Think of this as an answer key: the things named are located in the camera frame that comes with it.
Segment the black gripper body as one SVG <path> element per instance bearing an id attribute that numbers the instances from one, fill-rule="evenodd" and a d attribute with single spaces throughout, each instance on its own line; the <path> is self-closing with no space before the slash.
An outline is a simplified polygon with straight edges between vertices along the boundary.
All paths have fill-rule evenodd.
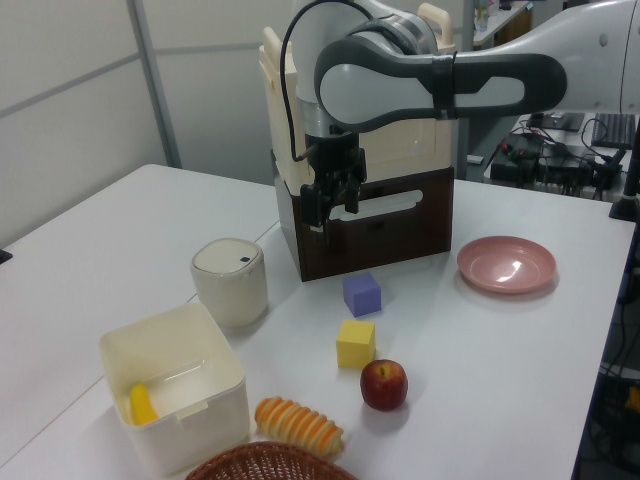
<path id="1" fill-rule="evenodd" d="M 365 152 L 360 147 L 356 133 L 345 133 L 337 137 L 305 135 L 309 151 L 307 161 L 314 171 L 314 184 L 320 184 L 334 174 L 353 174 L 356 181 L 367 179 Z"/>

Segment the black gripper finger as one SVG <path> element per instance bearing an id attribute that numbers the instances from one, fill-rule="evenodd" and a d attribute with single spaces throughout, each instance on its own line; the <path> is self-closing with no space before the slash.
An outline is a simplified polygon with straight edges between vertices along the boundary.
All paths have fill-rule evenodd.
<path id="1" fill-rule="evenodd" d="M 303 185 L 300 189 L 301 222 L 312 231 L 324 236 L 328 233 L 330 215 L 329 197 L 326 197 L 320 186 Z"/>
<path id="2" fill-rule="evenodd" d="M 344 192 L 344 208 L 348 213 L 359 212 L 359 194 L 360 194 L 361 180 L 350 173 L 347 177 L 347 183 Z"/>

